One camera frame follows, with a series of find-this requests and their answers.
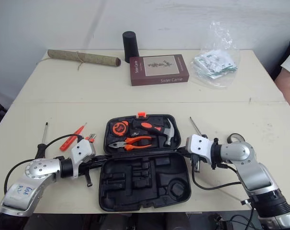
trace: hammer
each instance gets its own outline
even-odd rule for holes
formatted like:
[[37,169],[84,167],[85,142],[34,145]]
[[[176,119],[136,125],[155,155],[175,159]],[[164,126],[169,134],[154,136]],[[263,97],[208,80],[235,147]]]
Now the hammer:
[[170,125],[170,128],[163,128],[163,127],[159,127],[159,126],[153,126],[151,123],[148,122],[141,122],[140,124],[137,124],[136,127],[138,128],[143,128],[145,130],[148,130],[149,132],[154,132],[157,134],[162,134],[167,136],[165,145],[166,146],[170,146],[171,145],[171,139],[174,137],[175,134],[175,130],[174,130],[174,126],[171,123],[171,121],[169,119],[167,119]]

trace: floor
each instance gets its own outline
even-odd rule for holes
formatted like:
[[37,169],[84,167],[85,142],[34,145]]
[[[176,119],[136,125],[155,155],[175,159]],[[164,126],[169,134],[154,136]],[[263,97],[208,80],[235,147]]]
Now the floor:
[[[215,212],[204,213],[187,213],[189,218],[191,230],[215,230],[209,222],[208,216]],[[243,215],[249,218],[250,211],[227,211],[218,212],[224,220],[229,220],[233,215]],[[28,220],[24,230],[99,230],[100,223],[102,222],[102,215],[91,214],[33,214]],[[239,221],[244,224],[247,221],[242,217],[234,218],[234,221]],[[252,223],[256,229],[261,229],[261,225],[257,219],[257,213],[254,213]],[[160,230],[158,226],[155,228],[156,223],[151,225],[151,230]],[[233,222],[235,230],[244,230],[245,225]]]

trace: orange tape measure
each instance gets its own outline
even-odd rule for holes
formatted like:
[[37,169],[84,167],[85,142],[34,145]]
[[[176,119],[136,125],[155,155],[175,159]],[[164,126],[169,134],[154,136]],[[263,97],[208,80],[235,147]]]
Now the orange tape measure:
[[113,134],[123,136],[128,131],[128,121],[117,122],[112,128]]

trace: red screwdriver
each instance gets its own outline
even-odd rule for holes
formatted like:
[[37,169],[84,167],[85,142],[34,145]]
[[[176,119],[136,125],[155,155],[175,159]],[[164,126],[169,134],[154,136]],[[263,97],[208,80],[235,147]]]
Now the red screwdriver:
[[[83,126],[81,126],[79,129],[77,129],[77,131],[74,134],[80,134],[81,131],[83,130],[84,126],[86,126],[87,123],[85,123]],[[74,140],[77,138],[77,136],[71,136],[69,137],[64,143],[63,145],[61,145],[60,150],[61,151],[65,151],[68,149],[68,147],[74,142]]]

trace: open tool case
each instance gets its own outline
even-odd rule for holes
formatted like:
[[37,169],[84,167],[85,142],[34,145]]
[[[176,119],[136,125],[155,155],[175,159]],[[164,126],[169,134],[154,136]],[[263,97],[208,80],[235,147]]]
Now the open tool case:
[[[173,133],[169,143],[165,133]],[[184,157],[175,152],[180,142],[171,115],[139,113],[110,120],[104,150],[112,157],[101,168],[100,207],[112,212],[135,211],[187,201],[189,174]]]

